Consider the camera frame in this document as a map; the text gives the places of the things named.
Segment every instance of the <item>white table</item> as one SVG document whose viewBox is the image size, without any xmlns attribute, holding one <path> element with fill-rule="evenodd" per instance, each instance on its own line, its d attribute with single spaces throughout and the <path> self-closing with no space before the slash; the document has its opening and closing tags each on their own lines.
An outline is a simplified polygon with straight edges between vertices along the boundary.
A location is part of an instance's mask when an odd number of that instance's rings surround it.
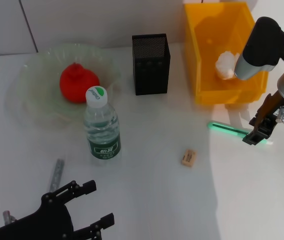
<svg viewBox="0 0 284 240">
<path fill-rule="evenodd" d="M 283 240 L 284 125 L 273 145 L 260 146 L 206 127 L 214 120 L 250 128 L 266 94 L 238 110 L 195 106 L 183 48 L 172 44 L 168 93 L 135 96 L 132 49 L 109 52 L 123 78 L 114 100 L 122 159 L 105 166 L 90 161 L 84 133 L 30 129 L 10 116 L 9 86 L 32 55 L 0 56 L 0 227 L 4 210 L 17 219 L 37 210 L 56 159 L 65 156 L 62 185 L 97 185 L 67 204 L 75 230 L 114 213 L 105 240 Z M 270 73 L 268 93 L 283 72 L 281 63 Z M 197 151 L 193 168 L 180 163 L 187 148 Z"/>
</svg>

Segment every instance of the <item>red object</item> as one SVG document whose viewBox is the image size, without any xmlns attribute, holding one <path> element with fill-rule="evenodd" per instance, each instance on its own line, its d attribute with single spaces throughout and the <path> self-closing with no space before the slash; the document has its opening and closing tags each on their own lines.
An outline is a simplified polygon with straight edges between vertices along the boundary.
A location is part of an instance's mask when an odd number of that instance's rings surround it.
<svg viewBox="0 0 284 240">
<path fill-rule="evenodd" d="M 75 104 L 85 103 L 87 90 L 99 85 L 98 76 L 79 63 L 69 65 L 60 77 L 62 95 Z"/>
</svg>

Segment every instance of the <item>bottle cap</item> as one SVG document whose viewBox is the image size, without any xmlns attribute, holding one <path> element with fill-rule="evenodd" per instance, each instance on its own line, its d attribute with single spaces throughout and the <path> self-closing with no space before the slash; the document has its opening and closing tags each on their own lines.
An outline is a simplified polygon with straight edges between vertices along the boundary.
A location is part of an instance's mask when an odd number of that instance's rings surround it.
<svg viewBox="0 0 284 240">
<path fill-rule="evenodd" d="M 107 91 L 101 86 L 90 87 L 85 94 L 86 103 L 92 108 L 102 108 L 108 103 Z"/>
</svg>

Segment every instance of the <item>white wall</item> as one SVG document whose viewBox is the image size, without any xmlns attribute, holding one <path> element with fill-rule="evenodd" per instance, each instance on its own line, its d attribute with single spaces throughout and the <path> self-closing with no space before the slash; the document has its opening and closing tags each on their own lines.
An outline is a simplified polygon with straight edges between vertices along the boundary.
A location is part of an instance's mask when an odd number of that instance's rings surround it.
<svg viewBox="0 0 284 240">
<path fill-rule="evenodd" d="M 40 50 L 77 42 L 100 47 L 130 46 L 132 35 L 184 35 L 183 0 L 22 0 Z"/>
<path fill-rule="evenodd" d="M 19 0 L 0 0 L 0 55 L 34 52 Z"/>
<path fill-rule="evenodd" d="M 209 2 L 243 2 L 244 0 L 204 0 Z M 245 0 L 251 9 L 254 20 L 270 17 L 277 21 L 284 31 L 284 0 Z"/>
</svg>

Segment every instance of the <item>eraser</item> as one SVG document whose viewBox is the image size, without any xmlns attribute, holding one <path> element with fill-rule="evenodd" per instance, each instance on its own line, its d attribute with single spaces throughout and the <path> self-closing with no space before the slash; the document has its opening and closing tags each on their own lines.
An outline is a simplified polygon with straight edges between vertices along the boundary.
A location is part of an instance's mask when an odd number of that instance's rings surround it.
<svg viewBox="0 0 284 240">
<path fill-rule="evenodd" d="M 196 152 L 191 149 L 187 149 L 181 163 L 187 167 L 192 167 L 195 161 Z"/>
</svg>

